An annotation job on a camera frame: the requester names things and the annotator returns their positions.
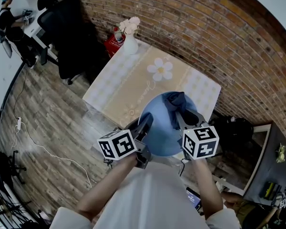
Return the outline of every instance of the blue bowl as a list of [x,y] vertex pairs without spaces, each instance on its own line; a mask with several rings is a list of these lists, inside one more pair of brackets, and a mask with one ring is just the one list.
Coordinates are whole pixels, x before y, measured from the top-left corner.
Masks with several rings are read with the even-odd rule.
[[[182,138],[182,133],[172,127],[167,108],[163,102],[163,94],[156,96],[147,104],[139,118],[139,123],[141,117],[145,116],[147,113],[153,115],[152,127],[143,139],[143,142],[148,146],[148,149],[153,155],[168,157],[182,152],[178,143],[179,139]],[[185,95],[185,99],[186,107],[197,111],[195,104],[187,95]]]

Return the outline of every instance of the person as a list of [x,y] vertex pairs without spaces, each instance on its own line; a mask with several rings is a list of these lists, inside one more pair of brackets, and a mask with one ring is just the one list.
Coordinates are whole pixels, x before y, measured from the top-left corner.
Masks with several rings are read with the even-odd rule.
[[21,29],[24,22],[17,21],[24,17],[24,14],[14,17],[10,11],[10,4],[13,0],[2,0],[0,10],[0,29],[5,31],[6,37],[17,47],[22,60],[30,68],[34,67],[38,57],[29,50],[31,46],[31,38],[28,37]]
[[237,193],[223,191],[221,196],[225,199],[225,206],[235,211],[242,229],[262,229],[267,226],[278,213],[279,204],[283,199],[283,194],[278,193],[274,206],[269,211],[254,202],[243,199]]
[[[59,208],[51,229],[239,229],[223,200],[205,160],[192,162],[203,219],[187,197],[172,167],[149,162],[136,168],[136,155],[120,160],[110,173],[78,202],[74,210]],[[91,221],[103,210],[92,227]]]

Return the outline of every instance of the wooden floor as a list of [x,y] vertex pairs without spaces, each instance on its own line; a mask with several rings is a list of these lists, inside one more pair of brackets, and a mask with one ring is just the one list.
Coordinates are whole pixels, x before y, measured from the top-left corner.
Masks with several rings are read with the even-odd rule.
[[[14,141],[17,120],[13,108],[26,72],[24,91],[15,107],[16,117],[22,118],[37,144],[44,145],[53,155],[77,161],[87,170],[92,185],[96,184],[109,172],[96,139],[116,126],[82,100],[89,88],[83,76],[72,85],[64,84],[58,68],[51,63],[37,65],[33,70],[25,67],[17,78],[2,113],[0,151],[9,154]],[[27,171],[21,174],[26,184],[14,179],[14,188],[23,201],[32,201],[28,207],[33,212],[40,209],[53,218],[59,207],[74,208],[89,190],[86,174],[80,167],[50,157],[42,147],[32,143],[24,126],[17,134],[15,149],[19,151],[17,163]],[[171,159],[171,162],[178,172],[180,161]],[[216,164],[210,164],[210,168],[216,169]],[[185,166],[182,179],[198,192],[192,166]]]

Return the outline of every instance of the white shirt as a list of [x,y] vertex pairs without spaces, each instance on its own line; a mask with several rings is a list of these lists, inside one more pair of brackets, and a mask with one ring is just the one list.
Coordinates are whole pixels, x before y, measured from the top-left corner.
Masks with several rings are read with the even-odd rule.
[[[239,229],[233,210],[223,209],[208,220],[196,211],[182,180],[169,166],[150,162],[134,168],[107,203],[94,229]],[[50,229],[92,229],[91,222],[59,208]]]

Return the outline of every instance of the white cable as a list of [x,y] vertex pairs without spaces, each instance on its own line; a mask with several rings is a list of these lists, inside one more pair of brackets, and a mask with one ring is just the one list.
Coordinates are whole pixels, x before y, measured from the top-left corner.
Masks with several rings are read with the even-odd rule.
[[[55,157],[55,158],[58,158],[58,159],[61,159],[61,160],[69,160],[69,161],[72,161],[72,162],[76,163],[80,168],[82,168],[82,169],[85,171],[85,173],[86,173],[86,176],[87,176],[87,178],[88,178],[88,181],[89,181],[90,186],[92,187],[92,184],[91,184],[91,181],[90,181],[90,179],[89,179],[88,173],[87,173],[87,171],[85,170],[84,167],[82,167],[79,163],[77,163],[76,161],[74,161],[74,160],[72,160],[72,159],[60,158],[60,157],[58,157],[58,156],[56,156],[56,155],[53,155],[53,154],[51,154],[44,146],[36,144],[36,143],[34,142],[34,140],[31,138],[31,136],[30,136],[30,134],[29,134],[29,132],[28,132],[27,126],[26,126],[25,124],[24,124],[24,126],[25,126],[25,130],[26,130],[26,132],[27,132],[27,134],[28,134],[30,140],[31,140],[36,146],[42,147],[51,157]],[[18,131],[18,132],[15,132],[16,127],[17,127],[17,125],[15,125],[15,128],[14,128],[14,133],[15,133],[14,143],[15,143],[15,140],[16,140],[16,145],[17,145],[17,137],[16,137],[16,135],[17,135],[17,133],[18,133],[19,131]]]

